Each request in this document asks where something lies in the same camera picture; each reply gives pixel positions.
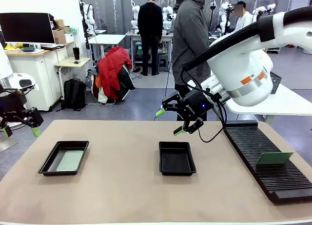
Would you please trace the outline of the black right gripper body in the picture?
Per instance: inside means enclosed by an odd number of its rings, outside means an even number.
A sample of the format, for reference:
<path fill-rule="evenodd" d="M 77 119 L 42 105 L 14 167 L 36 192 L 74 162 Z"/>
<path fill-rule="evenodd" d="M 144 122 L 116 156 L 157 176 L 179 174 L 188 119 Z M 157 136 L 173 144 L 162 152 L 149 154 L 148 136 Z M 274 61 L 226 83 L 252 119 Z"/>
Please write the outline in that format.
<path fill-rule="evenodd" d="M 201 118 L 207 121 L 207 112 L 213 108 L 213 104 L 208 101 L 206 96 L 197 90 L 180 89 L 179 94 L 182 98 L 180 104 L 186 109 L 186 114 L 179 113 L 179 121 L 196 121 Z"/>

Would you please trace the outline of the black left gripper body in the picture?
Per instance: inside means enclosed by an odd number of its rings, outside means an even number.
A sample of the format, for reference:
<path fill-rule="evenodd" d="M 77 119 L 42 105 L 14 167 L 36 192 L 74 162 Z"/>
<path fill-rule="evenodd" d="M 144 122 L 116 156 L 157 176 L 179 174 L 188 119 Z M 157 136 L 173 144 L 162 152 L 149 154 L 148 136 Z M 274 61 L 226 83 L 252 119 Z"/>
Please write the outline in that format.
<path fill-rule="evenodd" d="M 9 93 L 0 98 L 0 117 L 1 124 L 22 123 L 25 124 L 25 110 L 24 104 L 26 97 L 18 93 Z"/>

